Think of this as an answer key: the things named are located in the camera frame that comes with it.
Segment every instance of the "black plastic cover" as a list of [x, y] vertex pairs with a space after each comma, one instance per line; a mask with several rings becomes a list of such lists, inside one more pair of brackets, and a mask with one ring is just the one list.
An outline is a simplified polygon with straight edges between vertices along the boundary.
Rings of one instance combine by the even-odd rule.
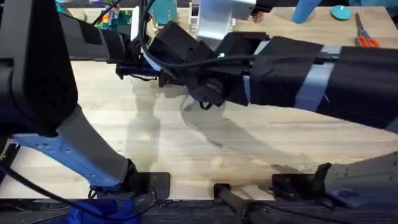
[[[250, 71], [251, 103], [293, 107], [295, 96], [322, 45], [273, 37]], [[286, 57], [274, 60], [272, 57]]]
[[343, 47], [317, 113], [385, 128], [398, 115], [398, 50]]
[[57, 135], [78, 96], [54, 0], [5, 2], [0, 72], [0, 134]]

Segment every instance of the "black mount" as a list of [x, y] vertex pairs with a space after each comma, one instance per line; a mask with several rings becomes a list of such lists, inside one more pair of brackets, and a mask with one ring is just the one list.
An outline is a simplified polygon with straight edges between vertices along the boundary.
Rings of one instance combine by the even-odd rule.
[[90, 186], [98, 198], [132, 199], [141, 195], [152, 194], [155, 199], [167, 199], [170, 195], [170, 173], [138, 172], [129, 160], [129, 168], [123, 183], [114, 187]]

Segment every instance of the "blue cup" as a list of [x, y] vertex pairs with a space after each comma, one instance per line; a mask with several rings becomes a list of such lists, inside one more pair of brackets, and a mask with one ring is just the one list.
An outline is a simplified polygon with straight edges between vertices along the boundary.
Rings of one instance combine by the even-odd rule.
[[309, 17], [311, 12], [321, 3], [322, 0], [299, 0], [293, 13], [293, 22], [302, 23]]

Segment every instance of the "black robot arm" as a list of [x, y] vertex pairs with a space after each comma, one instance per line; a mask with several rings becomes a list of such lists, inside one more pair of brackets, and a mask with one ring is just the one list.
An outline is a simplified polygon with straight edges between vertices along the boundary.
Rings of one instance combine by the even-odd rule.
[[182, 65], [257, 55], [194, 68], [170, 67], [179, 83], [202, 103], [299, 108], [398, 133], [398, 50], [232, 32], [212, 51], [170, 22], [149, 51], [163, 61]]

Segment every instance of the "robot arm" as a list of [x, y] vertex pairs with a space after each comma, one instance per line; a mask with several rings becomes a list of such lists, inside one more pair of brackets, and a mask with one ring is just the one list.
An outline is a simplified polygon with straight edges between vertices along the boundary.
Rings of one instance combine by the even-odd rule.
[[176, 76], [201, 102], [299, 108], [398, 133], [398, 108], [393, 106], [398, 102], [398, 50], [232, 32], [212, 51], [170, 22], [149, 51], [175, 63], [257, 54], [251, 62], [175, 68]]
[[148, 186], [156, 188], [156, 180], [162, 180], [158, 197], [167, 198], [170, 174], [139, 173], [94, 130], [78, 105], [70, 57], [134, 64], [139, 54], [131, 50], [133, 42], [59, 16], [53, 0], [6, 1], [1, 19], [1, 136], [74, 170], [99, 197], [148, 194]]

